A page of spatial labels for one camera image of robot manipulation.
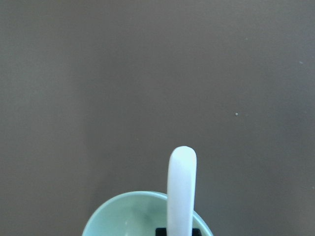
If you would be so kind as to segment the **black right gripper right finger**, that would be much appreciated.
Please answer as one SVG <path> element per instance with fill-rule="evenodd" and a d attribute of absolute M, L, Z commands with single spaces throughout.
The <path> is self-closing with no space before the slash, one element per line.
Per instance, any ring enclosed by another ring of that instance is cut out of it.
<path fill-rule="evenodd" d="M 198 228 L 192 229 L 192 236 L 201 236 L 201 230 Z"/>

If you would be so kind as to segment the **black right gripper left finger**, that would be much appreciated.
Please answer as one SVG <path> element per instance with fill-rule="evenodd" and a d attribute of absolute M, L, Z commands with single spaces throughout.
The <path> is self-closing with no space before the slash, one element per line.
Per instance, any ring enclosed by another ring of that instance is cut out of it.
<path fill-rule="evenodd" d="M 155 236 L 167 236 L 167 229 L 166 228 L 156 228 Z"/>

